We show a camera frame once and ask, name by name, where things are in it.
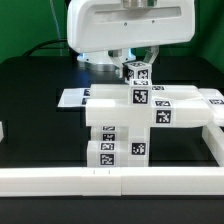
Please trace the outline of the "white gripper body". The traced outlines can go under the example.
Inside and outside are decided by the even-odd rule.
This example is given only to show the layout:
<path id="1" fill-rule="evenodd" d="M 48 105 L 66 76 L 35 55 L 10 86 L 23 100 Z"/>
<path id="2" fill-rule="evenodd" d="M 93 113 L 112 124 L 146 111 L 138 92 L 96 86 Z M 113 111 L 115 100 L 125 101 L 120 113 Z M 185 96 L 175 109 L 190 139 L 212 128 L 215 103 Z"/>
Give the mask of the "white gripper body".
<path id="1" fill-rule="evenodd" d="M 68 7 L 67 40 L 78 53 L 188 42 L 194 33 L 194 0 L 156 0 L 147 7 L 71 0 Z"/>

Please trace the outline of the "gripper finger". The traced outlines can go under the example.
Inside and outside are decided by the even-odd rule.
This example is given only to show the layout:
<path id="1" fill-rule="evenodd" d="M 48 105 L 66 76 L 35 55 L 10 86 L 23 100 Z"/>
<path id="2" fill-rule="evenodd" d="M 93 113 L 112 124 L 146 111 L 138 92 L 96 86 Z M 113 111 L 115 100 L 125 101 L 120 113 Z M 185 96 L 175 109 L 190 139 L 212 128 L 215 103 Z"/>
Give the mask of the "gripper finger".
<path id="1" fill-rule="evenodd" d="M 144 57 L 144 62 L 153 64 L 155 59 L 157 58 L 159 54 L 159 47 L 158 46 L 152 46 L 149 47 L 146 51 L 146 55 Z"/>
<path id="2" fill-rule="evenodd" d="M 120 77 L 124 77 L 124 71 L 126 70 L 126 67 L 124 65 L 124 62 L 122 61 L 122 55 L 123 55 L 123 50 L 110 50 L 108 52 L 108 55 L 112 61 L 112 63 L 115 65 L 115 73 Z"/>

